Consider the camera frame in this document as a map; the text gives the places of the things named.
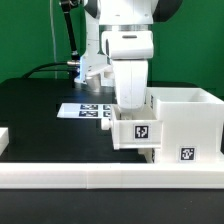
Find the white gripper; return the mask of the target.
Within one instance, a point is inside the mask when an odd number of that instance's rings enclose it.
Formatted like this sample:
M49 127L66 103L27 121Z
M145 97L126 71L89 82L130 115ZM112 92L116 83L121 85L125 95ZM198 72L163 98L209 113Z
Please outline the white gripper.
M111 62L120 111L140 111L146 96L148 60L154 55L152 32L104 31L101 47Z

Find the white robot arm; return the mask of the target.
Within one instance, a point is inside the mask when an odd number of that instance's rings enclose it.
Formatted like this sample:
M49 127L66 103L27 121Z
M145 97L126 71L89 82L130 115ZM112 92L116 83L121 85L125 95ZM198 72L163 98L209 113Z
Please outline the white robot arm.
M183 0L83 0L87 43L80 79L115 89L121 112L142 109L157 22L169 20Z

